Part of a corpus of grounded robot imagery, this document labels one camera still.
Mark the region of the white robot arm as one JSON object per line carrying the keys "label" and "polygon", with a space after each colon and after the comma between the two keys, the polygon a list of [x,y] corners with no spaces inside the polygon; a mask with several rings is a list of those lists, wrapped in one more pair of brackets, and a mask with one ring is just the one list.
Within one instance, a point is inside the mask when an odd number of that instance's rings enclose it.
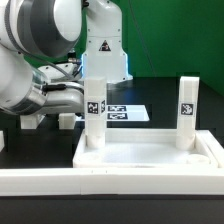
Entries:
{"label": "white robot arm", "polygon": [[87,23],[82,77],[131,80],[122,49],[122,11],[111,0],[0,0],[0,109],[14,115],[82,113],[84,88],[74,74],[50,79],[26,56],[44,62],[77,44]]}

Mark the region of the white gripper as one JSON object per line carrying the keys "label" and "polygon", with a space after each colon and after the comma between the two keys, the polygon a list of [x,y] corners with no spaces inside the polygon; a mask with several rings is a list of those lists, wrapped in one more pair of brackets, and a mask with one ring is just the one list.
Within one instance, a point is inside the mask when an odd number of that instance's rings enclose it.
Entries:
{"label": "white gripper", "polygon": [[84,86],[77,81],[77,66],[60,64],[59,68],[70,75],[50,66],[41,66],[39,70],[46,76],[43,93],[46,101],[39,110],[42,114],[83,113]]}

